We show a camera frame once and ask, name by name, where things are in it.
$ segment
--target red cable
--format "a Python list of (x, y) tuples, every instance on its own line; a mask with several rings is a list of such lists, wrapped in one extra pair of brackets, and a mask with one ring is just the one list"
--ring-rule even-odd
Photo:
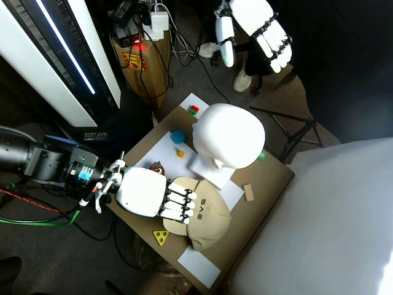
[(15, 197), (15, 198), (18, 198), (18, 199), (20, 199), (20, 200), (22, 200), (22, 201), (28, 202), (28, 203), (33, 204), (33, 205), (35, 205), (35, 206), (41, 207), (42, 209), (46, 209), (46, 210), (54, 211), (54, 212), (59, 212), (59, 213), (64, 213), (64, 212), (65, 212), (64, 210), (57, 210), (57, 209), (54, 209), (54, 208), (50, 208), (50, 207), (41, 205), (41, 204), (36, 203), (36, 202), (34, 202), (34, 201), (32, 201), (32, 200), (29, 200), (29, 199), (20, 197), (19, 195), (15, 195), (15, 194), (13, 194), (13, 193), (11, 193), (11, 192), (4, 191), (4, 190), (2, 190), (2, 189), (0, 189), (0, 192), (3, 192), (3, 193), (5, 193), (5, 194), (7, 194), (7, 195), (11, 195), (11, 196), (13, 196), (13, 197)]

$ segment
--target green block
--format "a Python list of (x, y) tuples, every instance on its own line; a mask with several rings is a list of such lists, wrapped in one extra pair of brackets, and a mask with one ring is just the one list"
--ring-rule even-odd
[(265, 152), (260, 152), (260, 154), (259, 154), (259, 156), (258, 156), (258, 160), (259, 161), (263, 161), (263, 160), (265, 160), (265, 157), (266, 157), (266, 154), (265, 154)]

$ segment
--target white mannequin head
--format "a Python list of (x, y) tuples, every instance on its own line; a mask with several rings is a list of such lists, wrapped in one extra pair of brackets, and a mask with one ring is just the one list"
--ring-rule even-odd
[(197, 153), (214, 167), (240, 169), (259, 156), (265, 144), (265, 129), (245, 109), (217, 103), (193, 125), (192, 137)]

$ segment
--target shoe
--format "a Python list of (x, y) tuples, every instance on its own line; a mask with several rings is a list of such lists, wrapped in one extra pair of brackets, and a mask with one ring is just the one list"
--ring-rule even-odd
[(252, 76), (248, 76), (244, 68), (245, 64), (243, 64), (243, 67), (241, 68), (239, 74), (235, 77), (235, 80), (233, 81), (234, 91), (244, 92), (251, 85)]
[(199, 56), (205, 58), (211, 58), (214, 52), (220, 50), (220, 47), (213, 42), (207, 42), (200, 46), (199, 48)]

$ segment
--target warning label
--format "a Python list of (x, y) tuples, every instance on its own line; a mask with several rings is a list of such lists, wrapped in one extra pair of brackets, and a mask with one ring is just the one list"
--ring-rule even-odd
[(143, 71), (147, 71), (146, 64), (145, 64), (143, 57), (142, 57), (142, 63), (141, 63), (141, 57), (139, 55), (129, 54), (128, 52), (122, 52), (122, 54), (123, 54), (123, 58), (124, 58), (126, 64), (128, 64), (129, 68), (141, 70), (141, 67), (142, 67)]

